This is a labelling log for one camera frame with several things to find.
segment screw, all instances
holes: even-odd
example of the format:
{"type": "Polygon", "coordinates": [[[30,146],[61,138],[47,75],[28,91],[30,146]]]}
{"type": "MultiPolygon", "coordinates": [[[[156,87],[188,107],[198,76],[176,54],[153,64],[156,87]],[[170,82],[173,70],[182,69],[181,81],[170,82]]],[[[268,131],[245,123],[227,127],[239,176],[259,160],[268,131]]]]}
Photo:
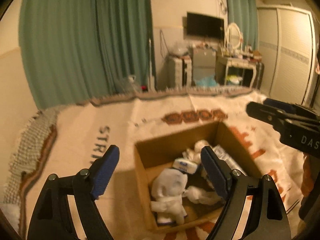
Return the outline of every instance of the screw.
{"type": "Polygon", "coordinates": [[[269,174],[264,175],[264,178],[265,178],[267,181],[272,181],[272,177],[271,177],[269,174]]]}
{"type": "Polygon", "coordinates": [[[55,180],[56,178],[57,178],[57,175],[53,173],[49,175],[48,180],[55,180]]]}
{"type": "Polygon", "coordinates": [[[235,176],[240,176],[241,175],[241,171],[239,171],[239,170],[233,170],[232,173],[235,176]]]}
{"type": "Polygon", "coordinates": [[[88,170],[88,169],[82,169],[82,170],[80,171],[80,175],[82,175],[82,176],[88,175],[88,173],[89,173],[89,170],[88,170]]]}

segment vanity table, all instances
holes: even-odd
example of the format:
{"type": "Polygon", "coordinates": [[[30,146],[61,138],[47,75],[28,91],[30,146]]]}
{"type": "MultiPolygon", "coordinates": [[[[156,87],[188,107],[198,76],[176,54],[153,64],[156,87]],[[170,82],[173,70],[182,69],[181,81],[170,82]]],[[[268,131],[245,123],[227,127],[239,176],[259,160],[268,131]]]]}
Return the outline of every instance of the vanity table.
{"type": "Polygon", "coordinates": [[[252,74],[249,87],[250,88],[253,87],[253,83],[257,75],[256,63],[246,59],[231,58],[231,57],[222,57],[222,56],[217,57],[217,64],[216,64],[215,71],[216,71],[216,81],[218,83],[223,85],[227,84],[229,68],[231,67],[242,69],[242,80],[244,79],[245,71],[252,70],[253,74],[252,74]]]}

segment wardrobe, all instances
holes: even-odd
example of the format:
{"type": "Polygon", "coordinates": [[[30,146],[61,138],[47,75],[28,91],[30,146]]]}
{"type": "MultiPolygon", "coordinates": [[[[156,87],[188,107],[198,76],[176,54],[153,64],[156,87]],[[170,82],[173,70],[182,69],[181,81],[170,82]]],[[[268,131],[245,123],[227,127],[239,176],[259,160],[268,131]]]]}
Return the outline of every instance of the wardrobe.
{"type": "Polygon", "coordinates": [[[258,7],[258,30],[265,65],[260,91],[272,99],[306,104],[316,59],[311,13],[291,6],[258,7]]]}

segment power cord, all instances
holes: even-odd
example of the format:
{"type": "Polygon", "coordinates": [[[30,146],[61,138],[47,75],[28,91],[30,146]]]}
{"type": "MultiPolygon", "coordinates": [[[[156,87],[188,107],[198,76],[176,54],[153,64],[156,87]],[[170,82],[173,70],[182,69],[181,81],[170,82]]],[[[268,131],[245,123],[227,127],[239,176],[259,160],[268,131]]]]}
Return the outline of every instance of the power cord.
{"type": "Polygon", "coordinates": [[[223,0],[220,0],[219,4],[220,4],[220,8],[221,8],[222,14],[226,15],[226,13],[228,12],[227,6],[225,6],[223,0]]]}
{"type": "Polygon", "coordinates": [[[167,53],[169,52],[169,49],[168,49],[168,46],[167,46],[167,43],[165,42],[165,37],[164,37],[164,33],[162,30],[160,30],[160,54],[161,54],[161,57],[163,59],[166,58],[166,55],[164,54],[164,47],[163,47],[163,42],[164,42],[164,45],[167,49],[167,53]]]}

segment blue cloth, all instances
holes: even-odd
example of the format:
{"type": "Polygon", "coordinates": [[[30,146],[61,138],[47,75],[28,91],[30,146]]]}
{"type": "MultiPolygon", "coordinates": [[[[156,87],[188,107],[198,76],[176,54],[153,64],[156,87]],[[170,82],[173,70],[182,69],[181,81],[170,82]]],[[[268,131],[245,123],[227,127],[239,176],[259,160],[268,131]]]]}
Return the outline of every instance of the blue cloth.
{"type": "Polygon", "coordinates": [[[198,87],[216,87],[218,86],[217,82],[214,79],[215,75],[204,77],[200,80],[195,80],[195,83],[198,87]]]}

